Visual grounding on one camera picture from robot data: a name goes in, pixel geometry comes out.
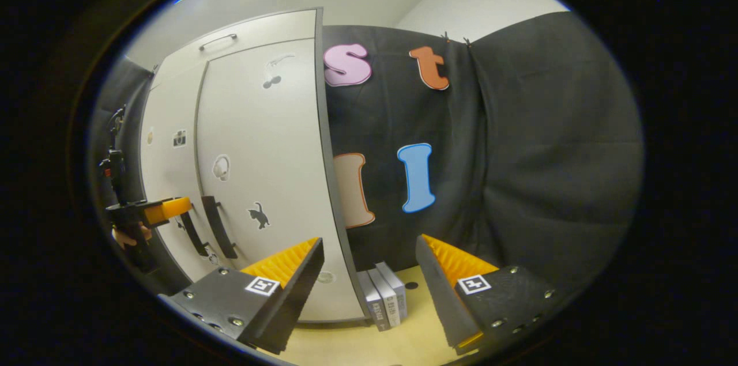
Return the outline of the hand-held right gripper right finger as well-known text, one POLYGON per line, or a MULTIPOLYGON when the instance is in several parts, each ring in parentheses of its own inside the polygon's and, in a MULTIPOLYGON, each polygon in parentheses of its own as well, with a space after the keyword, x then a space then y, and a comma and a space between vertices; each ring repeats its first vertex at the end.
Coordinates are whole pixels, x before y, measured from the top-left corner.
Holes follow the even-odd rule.
POLYGON ((498 268, 425 234, 415 253, 446 342, 458 355, 502 350, 559 309, 558 288, 520 265, 498 268))

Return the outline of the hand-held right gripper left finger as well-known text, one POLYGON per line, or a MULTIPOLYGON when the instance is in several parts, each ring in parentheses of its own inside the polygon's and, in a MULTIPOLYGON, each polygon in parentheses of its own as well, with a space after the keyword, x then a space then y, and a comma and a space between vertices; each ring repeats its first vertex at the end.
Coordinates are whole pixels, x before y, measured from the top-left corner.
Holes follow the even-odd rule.
POLYGON ((279 355, 287 349, 324 261, 323 240, 314 237, 242 270, 217 267, 158 298, 240 344, 279 355))

